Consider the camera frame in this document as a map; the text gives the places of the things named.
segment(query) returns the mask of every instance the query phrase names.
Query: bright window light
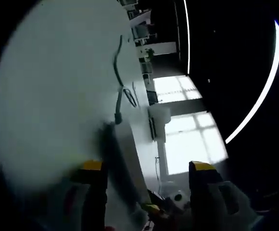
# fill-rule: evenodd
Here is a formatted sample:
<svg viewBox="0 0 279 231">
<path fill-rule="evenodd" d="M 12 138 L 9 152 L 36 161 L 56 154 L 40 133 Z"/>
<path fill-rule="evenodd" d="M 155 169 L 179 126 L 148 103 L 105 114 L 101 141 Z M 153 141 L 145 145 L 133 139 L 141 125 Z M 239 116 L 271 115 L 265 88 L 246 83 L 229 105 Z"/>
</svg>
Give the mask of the bright window light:
<svg viewBox="0 0 279 231">
<path fill-rule="evenodd" d="M 271 67 L 271 71 L 269 74 L 269 77 L 266 81 L 266 84 L 263 88 L 263 91 L 261 92 L 258 100 L 256 101 L 253 108 L 250 110 L 248 115 L 245 117 L 245 119 L 241 122 L 241 124 L 236 128 L 236 130 L 233 131 L 233 133 L 228 136 L 228 138 L 225 140 L 225 143 L 229 143 L 235 136 L 244 128 L 244 126 L 250 121 L 250 119 L 254 116 L 254 114 L 257 112 L 258 108 L 264 101 L 266 95 L 268 94 L 270 87 L 272 85 L 272 82 L 274 80 L 276 71 L 278 69 L 279 65 L 279 25 L 277 22 L 275 22 L 275 31 L 276 31 L 276 41 L 275 41 L 275 53 L 274 53 L 274 59 Z"/>
<path fill-rule="evenodd" d="M 194 83 L 188 76 L 155 78 L 153 81 L 159 103 L 202 98 Z"/>
<path fill-rule="evenodd" d="M 190 27 L 189 27 L 189 15 L 188 15 L 188 9 L 187 9 L 187 3 L 186 0 L 184 1 L 184 8 L 186 10 L 186 17 L 187 17 L 187 32 L 188 32 L 188 74 L 190 73 Z"/>
<path fill-rule="evenodd" d="M 190 161 L 215 164 L 227 158 L 211 113 L 172 116 L 165 125 L 168 175 L 188 172 Z"/>
</svg>

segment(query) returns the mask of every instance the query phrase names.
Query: white cable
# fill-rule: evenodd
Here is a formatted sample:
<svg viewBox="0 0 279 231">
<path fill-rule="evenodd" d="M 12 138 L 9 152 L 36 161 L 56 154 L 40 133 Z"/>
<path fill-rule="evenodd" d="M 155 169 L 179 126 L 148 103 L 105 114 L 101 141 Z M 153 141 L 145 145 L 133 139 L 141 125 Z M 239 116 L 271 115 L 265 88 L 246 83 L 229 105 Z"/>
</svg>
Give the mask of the white cable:
<svg viewBox="0 0 279 231">
<path fill-rule="evenodd" d="M 157 180 L 158 180 L 158 183 L 159 183 L 158 194 L 160 194 L 160 191 L 161 191 L 161 181 L 160 181 L 159 174 L 158 174 L 158 167 L 157 167 L 158 160 L 159 160 L 159 165 L 160 165 L 160 158 L 159 157 L 155 157 L 155 173 L 157 175 Z"/>
<path fill-rule="evenodd" d="M 245 117 L 245 119 L 241 122 L 241 124 L 236 128 L 236 130 L 233 131 L 233 133 L 228 136 L 228 138 L 225 140 L 225 143 L 229 143 L 235 136 L 244 128 L 244 126 L 250 121 L 250 119 L 254 116 L 254 114 L 257 112 L 258 108 L 264 101 L 266 95 L 268 94 L 270 87 L 272 85 L 272 82 L 274 80 L 276 71 L 279 66 L 279 25 L 277 22 L 275 22 L 275 31 L 276 31 L 276 40 L 275 40 L 275 52 L 274 52 L 274 59 L 271 67 L 271 71 L 269 74 L 269 77 L 266 81 L 266 84 L 263 88 L 263 91 L 261 92 L 258 100 L 254 104 L 253 108 L 250 110 L 248 115 Z"/>
</svg>

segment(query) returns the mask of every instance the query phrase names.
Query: wall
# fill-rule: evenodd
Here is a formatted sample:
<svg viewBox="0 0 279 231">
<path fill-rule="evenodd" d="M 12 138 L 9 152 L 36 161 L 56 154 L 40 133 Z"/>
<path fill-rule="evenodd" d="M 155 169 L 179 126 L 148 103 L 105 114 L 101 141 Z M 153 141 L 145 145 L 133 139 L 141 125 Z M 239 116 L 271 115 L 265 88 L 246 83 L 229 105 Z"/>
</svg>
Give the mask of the wall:
<svg viewBox="0 0 279 231">
<path fill-rule="evenodd" d="M 152 58 L 151 63 L 153 78 L 181 76 L 186 74 L 180 67 L 178 53 L 156 55 Z"/>
<path fill-rule="evenodd" d="M 132 180 L 141 200 L 146 185 L 157 189 L 157 147 L 126 11 L 112 0 L 52 0 L 25 17 L 0 61 L 0 166 L 18 195 L 44 192 L 84 161 L 102 159 L 100 131 L 114 120 L 119 89 L 113 56 L 120 35 L 118 70 L 139 101 L 133 108 L 123 97 L 121 106 L 139 155 L 133 164 L 141 165 L 145 179 L 139 173 Z M 110 181 L 106 224 L 140 230 L 134 211 Z"/>
</svg>

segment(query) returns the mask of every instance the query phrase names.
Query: curved light strip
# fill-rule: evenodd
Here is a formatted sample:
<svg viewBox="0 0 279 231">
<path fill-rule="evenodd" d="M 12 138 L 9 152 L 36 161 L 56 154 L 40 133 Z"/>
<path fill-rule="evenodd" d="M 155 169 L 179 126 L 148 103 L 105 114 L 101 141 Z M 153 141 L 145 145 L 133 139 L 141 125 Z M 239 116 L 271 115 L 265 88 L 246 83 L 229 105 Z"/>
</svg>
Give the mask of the curved light strip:
<svg viewBox="0 0 279 231">
<path fill-rule="evenodd" d="M 258 100 L 256 101 L 253 108 L 250 110 L 248 115 L 245 117 L 245 119 L 241 122 L 241 124 L 234 130 L 234 132 L 228 136 L 228 138 L 225 140 L 225 143 L 229 143 L 235 136 L 244 128 L 244 126 L 250 121 L 250 119 L 254 116 L 254 114 L 257 112 L 258 108 L 264 101 L 266 95 L 268 94 L 270 87 L 272 85 L 272 82 L 274 80 L 276 70 L 278 69 L 279 65 L 279 25 L 277 22 L 275 22 L 275 31 L 276 31 L 276 41 L 275 41 L 275 52 L 274 52 L 274 59 L 271 67 L 271 71 L 268 77 L 268 80 L 266 81 L 266 84 L 264 86 L 263 91 L 261 92 Z"/>
<path fill-rule="evenodd" d="M 187 29 L 188 29 L 188 74 L 190 73 L 190 27 L 189 27 L 189 15 L 188 15 L 188 9 L 187 9 L 187 3 L 186 0 L 184 1 L 184 8 L 186 10 L 186 16 L 187 16 Z"/>
</svg>

